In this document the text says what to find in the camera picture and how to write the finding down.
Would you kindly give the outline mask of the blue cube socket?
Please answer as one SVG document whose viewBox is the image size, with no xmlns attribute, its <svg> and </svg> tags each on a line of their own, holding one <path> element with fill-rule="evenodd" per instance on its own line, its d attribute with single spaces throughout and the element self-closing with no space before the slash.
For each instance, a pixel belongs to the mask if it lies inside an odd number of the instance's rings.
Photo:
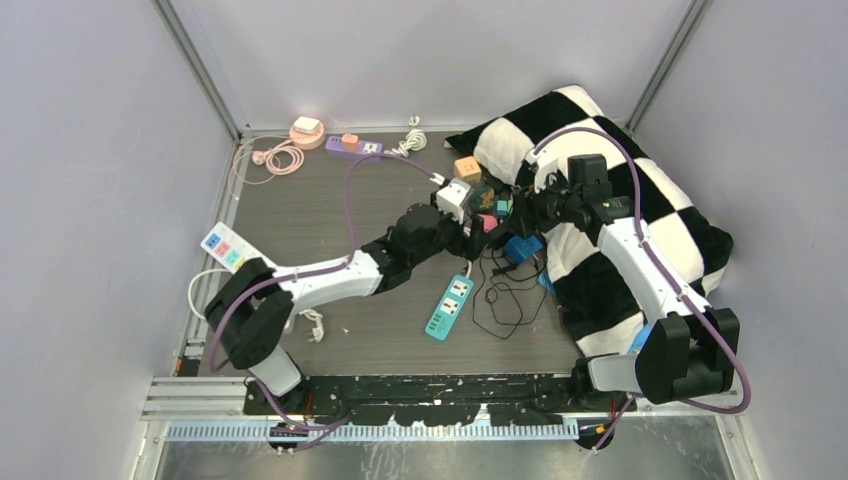
<svg viewBox="0 0 848 480">
<path fill-rule="evenodd" d="M 516 265 L 524 263 L 542 249 L 542 242 L 534 235 L 528 238 L 513 236 L 503 246 L 505 256 Z"/>
</svg>

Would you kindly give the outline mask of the pink plug adapter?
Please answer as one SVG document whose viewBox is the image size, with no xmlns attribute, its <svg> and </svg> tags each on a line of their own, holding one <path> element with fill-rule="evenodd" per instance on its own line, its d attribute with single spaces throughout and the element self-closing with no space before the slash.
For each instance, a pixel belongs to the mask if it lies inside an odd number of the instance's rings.
<svg viewBox="0 0 848 480">
<path fill-rule="evenodd" d="M 498 219 L 490 214 L 478 214 L 477 217 L 481 220 L 485 233 L 491 232 L 499 225 Z"/>
</svg>

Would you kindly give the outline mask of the purple power strip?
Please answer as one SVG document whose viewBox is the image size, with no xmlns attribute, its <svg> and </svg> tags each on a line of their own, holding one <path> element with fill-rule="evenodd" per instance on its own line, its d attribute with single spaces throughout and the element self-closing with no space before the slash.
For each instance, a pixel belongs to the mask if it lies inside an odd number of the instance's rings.
<svg viewBox="0 0 848 480">
<path fill-rule="evenodd" d="M 325 144 L 328 155 L 348 160 L 360 160 L 377 163 L 381 160 L 383 145 L 379 142 L 361 139 L 356 134 L 343 134 L 341 136 L 328 136 Z"/>
</svg>

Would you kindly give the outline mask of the orange small plug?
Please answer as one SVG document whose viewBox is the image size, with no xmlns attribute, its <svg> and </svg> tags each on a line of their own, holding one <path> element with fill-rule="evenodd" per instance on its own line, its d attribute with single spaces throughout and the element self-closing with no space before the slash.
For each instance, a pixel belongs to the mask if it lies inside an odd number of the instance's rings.
<svg viewBox="0 0 848 480">
<path fill-rule="evenodd" d="M 351 133 L 342 135 L 341 141 L 346 148 L 357 148 L 359 145 L 359 137 Z"/>
</svg>

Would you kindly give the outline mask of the teal usb power strip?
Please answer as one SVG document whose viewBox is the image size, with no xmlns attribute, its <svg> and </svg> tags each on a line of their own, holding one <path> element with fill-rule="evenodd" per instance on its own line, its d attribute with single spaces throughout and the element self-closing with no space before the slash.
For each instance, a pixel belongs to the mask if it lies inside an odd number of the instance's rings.
<svg viewBox="0 0 848 480">
<path fill-rule="evenodd" d="M 474 288 L 473 281 L 463 275 L 455 275 L 425 325 L 424 332 L 430 338 L 445 341 L 455 325 L 461 311 Z"/>
</svg>

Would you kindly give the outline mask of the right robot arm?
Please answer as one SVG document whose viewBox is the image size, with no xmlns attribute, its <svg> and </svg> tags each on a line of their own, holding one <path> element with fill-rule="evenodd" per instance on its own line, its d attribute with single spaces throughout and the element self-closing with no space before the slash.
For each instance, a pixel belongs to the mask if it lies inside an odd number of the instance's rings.
<svg viewBox="0 0 848 480">
<path fill-rule="evenodd" d="M 516 179 L 518 231 L 527 236 L 570 223 L 616 268 L 648 322 L 636 353 L 603 354 L 579 361 L 572 375 L 574 403 L 596 410 L 612 391 L 655 403 L 693 403 L 728 391 L 742 376 L 735 356 L 739 320 L 691 291 L 649 237 L 635 197 L 615 196 L 606 160 L 598 154 L 568 159 L 528 152 Z"/>
</svg>

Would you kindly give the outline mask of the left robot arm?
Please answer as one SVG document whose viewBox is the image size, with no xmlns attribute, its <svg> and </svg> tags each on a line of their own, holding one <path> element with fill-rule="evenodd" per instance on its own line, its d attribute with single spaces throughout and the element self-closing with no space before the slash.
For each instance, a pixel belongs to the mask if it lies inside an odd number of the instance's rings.
<svg viewBox="0 0 848 480">
<path fill-rule="evenodd" d="M 465 224 L 451 213 L 414 204 L 385 234 L 338 259 L 298 267 L 245 260 L 204 309 L 214 332 L 209 347 L 213 370 L 220 356 L 262 382 L 280 412 L 298 412 L 307 398 L 304 375 L 280 344 L 286 324 L 299 312 L 351 297 L 392 290 L 408 281 L 423 262 L 448 252 L 471 260 L 486 235 L 483 220 Z"/>
</svg>

